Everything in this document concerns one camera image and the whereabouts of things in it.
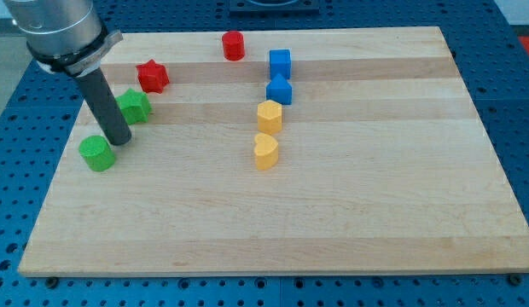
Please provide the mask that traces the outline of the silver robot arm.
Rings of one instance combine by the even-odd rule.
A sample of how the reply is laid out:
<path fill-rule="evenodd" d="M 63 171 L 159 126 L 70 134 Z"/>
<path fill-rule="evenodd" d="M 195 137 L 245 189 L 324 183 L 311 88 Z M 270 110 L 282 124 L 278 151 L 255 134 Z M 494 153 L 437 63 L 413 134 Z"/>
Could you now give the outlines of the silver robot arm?
<path fill-rule="evenodd" d="M 5 0 L 26 45 L 47 72 L 84 76 L 123 40 L 109 31 L 91 0 Z"/>

